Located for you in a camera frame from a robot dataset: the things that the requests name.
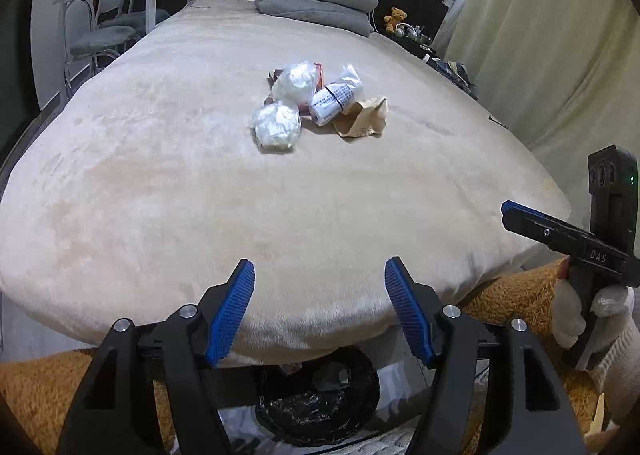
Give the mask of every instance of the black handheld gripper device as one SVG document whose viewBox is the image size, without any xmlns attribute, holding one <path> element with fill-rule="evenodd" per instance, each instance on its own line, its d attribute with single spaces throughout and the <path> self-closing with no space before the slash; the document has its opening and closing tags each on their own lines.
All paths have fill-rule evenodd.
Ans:
<svg viewBox="0 0 640 455">
<path fill-rule="evenodd" d="M 592 369 L 604 352 L 594 352 L 592 338 L 601 327 L 591 312 L 597 292 L 613 284 L 640 285 L 640 261 L 634 256 L 638 220 L 638 164 L 616 145 L 588 158 L 591 233 L 512 201 L 502 204 L 504 228 L 569 255 L 569 283 L 580 296 L 583 334 L 566 352 L 577 370 Z"/>
</svg>

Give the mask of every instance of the floor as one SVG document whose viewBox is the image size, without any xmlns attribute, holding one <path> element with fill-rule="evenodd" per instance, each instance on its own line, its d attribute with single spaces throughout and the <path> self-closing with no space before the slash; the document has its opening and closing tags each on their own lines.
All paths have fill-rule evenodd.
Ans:
<svg viewBox="0 0 640 455">
<path fill-rule="evenodd" d="M 87 346 L 32 320 L 0 292 L 0 362 L 26 361 Z"/>
</svg>

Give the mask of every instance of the mattress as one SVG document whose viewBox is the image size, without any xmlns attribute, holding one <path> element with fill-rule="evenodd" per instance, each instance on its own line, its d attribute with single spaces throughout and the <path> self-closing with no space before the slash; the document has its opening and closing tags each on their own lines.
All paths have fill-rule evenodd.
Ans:
<svg viewBox="0 0 640 455">
<path fill-rule="evenodd" d="M 269 154 L 252 115 L 270 70 L 351 63 L 385 95 L 382 136 L 303 122 Z M 506 199 L 567 218 L 567 200 L 509 130 L 378 34 L 196 0 L 85 82 L 14 167 L 0 202 L 0 288 L 40 322 L 100 342 L 115 320 L 168 317 L 255 264 L 227 365 L 311 359 L 396 322 L 399 255 L 453 303 L 537 246 Z"/>
</svg>

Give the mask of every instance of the baseboard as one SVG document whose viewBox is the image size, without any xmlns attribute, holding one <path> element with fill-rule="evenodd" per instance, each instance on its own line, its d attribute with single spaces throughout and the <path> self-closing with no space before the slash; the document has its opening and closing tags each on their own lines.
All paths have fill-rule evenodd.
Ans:
<svg viewBox="0 0 640 455">
<path fill-rule="evenodd" d="M 78 88 L 78 86 L 86 79 L 86 77 L 89 75 L 89 67 L 90 65 L 85 66 L 79 73 L 77 73 L 75 76 L 72 77 L 71 79 L 71 88 L 73 90 L 76 90 Z M 46 105 L 44 105 L 44 107 L 42 108 L 43 111 L 45 110 L 53 110 L 55 107 L 57 107 L 58 105 L 60 105 L 60 92 L 56 92 L 56 95 L 54 95 L 48 102 Z"/>
</svg>

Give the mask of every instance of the black trash bag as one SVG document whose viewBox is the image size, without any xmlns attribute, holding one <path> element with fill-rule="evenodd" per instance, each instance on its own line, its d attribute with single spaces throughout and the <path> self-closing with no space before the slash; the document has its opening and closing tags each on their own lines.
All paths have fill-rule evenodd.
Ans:
<svg viewBox="0 0 640 455">
<path fill-rule="evenodd" d="M 348 369 L 348 386 L 319 391 L 314 375 L 326 371 L 330 363 Z M 380 398 L 378 374 L 355 347 L 306 361 L 291 375 L 284 375 L 279 367 L 265 367 L 257 379 L 256 419 L 276 438 L 294 446 L 338 444 L 353 437 L 372 418 Z"/>
</svg>

